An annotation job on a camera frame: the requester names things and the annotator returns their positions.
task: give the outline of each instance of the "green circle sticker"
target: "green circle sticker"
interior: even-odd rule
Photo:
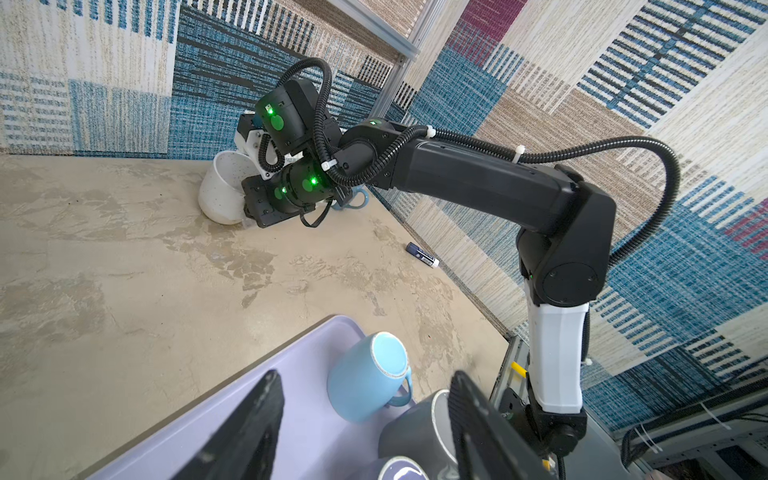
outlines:
[[[283,117],[280,117],[279,115],[275,115],[270,119],[270,122],[272,122],[272,126],[277,131],[281,131],[283,127],[285,127],[286,123],[283,121]]]

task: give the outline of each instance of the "light blue mug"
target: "light blue mug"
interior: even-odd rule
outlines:
[[[357,194],[362,194],[365,197],[362,203],[360,205],[350,205],[352,203],[352,200],[354,200],[354,198],[357,196]],[[368,204],[368,192],[366,192],[366,189],[363,187],[352,187],[352,198],[349,199],[349,204],[344,205],[342,207],[338,203],[333,202],[333,205],[331,205],[331,208],[333,208],[334,210],[344,210],[345,208],[351,208],[352,210],[359,210],[367,204]]]
[[[408,393],[395,396],[403,380],[408,382]],[[408,405],[412,387],[406,348],[387,332],[360,340],[328,375],[328,399],[336,413],[349,422],[365,422],[384,405]]]

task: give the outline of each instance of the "dark blue glue stick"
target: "dark blue glue stick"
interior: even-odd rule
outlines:
[[[411,255],[418,258],[419,260],[426,263],[432,268],[437,268],[437,266],[440,264],[440,260],[437,260],[429,253],[426,253],[424,250],[420,249],[419,246],[417,246],[413,242],[408,244],[408,246],[406,247],[406,252],[410,253]]]

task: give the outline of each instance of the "blue mug handle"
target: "blue mug handle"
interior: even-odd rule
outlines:
[[[387,402],[387,405],[393,407],[404,407],[411,402],[411,395],[413,394],[413,383],[411,381],[411,367],[408,367],[406,371],[406,382],[408,382],[408,393],[404,396],[393,396],[391,400]]]
[[[354,200],[354,198],[357,197],[357,194],[362,194],[366,198],[365,200],[362,201],[362,205],[357,205],[355,207],[353,205],[347,204],[342,207],[336,202],[334,202],[333,205],[331,205],[331,208],[333,208],[334,210],[343,210],[345,208],[351,208],[352,210],[360,210],[361,208],[363,208],[365,205],[368,204],[368,192],[366,192],[364,188],[355,187],[353,188],[352,193],[353,195],[352,195],[352,198],[349,199],[349,202],[352,203],[352,200]]]

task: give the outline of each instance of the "stone-textured surface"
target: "stone-textured surface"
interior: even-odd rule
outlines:
[[[372,198],[316,230],[197,206],[207,162],[0,156],[0,478],[70,478],[334,313],[405,343],[415,397],[506,343]]]

